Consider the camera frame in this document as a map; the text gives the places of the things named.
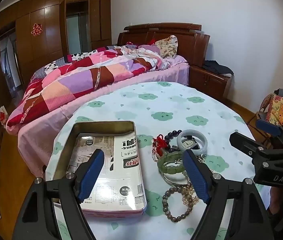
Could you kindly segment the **person's right hand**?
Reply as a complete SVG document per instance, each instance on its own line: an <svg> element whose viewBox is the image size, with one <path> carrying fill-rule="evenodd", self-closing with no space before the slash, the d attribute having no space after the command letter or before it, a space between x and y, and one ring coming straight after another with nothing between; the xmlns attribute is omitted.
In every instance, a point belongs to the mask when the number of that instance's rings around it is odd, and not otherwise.
<svg viewBox="0 0 283 240"><path fill-rule="evenodd" d="M280 211L280 206L283 203L283 189L278 187L271 187L270 189L270 205L269 210L272 215Z"/></svg>

